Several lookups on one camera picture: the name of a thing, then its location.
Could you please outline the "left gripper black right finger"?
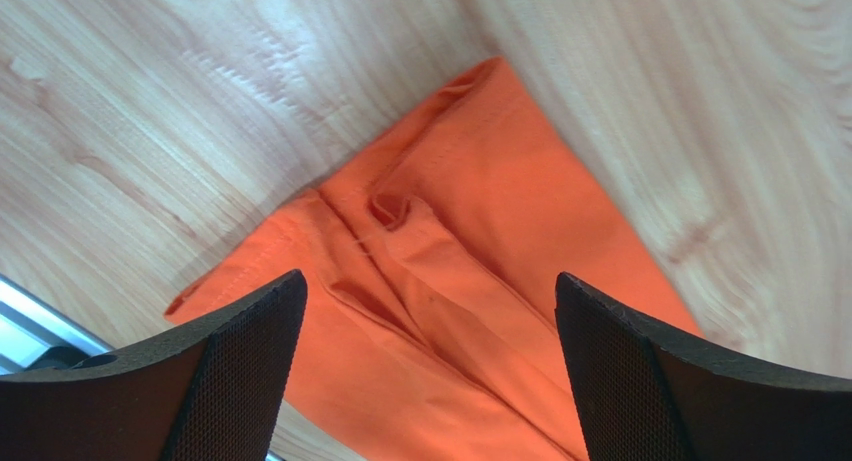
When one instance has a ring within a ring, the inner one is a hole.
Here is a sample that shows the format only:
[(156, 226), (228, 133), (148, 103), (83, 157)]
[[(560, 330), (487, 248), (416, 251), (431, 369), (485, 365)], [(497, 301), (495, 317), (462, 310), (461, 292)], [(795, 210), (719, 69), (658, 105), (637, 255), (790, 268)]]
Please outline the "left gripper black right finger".
[(593, 460), (847, 460), (851, 383), (745, 355), (567, 273), (557, 328)]

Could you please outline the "orange t-shirt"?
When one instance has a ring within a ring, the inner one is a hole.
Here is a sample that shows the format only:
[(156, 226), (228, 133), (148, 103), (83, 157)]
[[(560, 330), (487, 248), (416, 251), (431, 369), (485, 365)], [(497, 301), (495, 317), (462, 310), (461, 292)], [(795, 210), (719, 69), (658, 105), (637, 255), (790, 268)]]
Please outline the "orange t-shirt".
[(286, 401), (370, 460), (582, 460), (567, 271), (688, 332), (639, 237), (510, 65), (434, 92), (179, 294), (184, 323), (300, 270)]

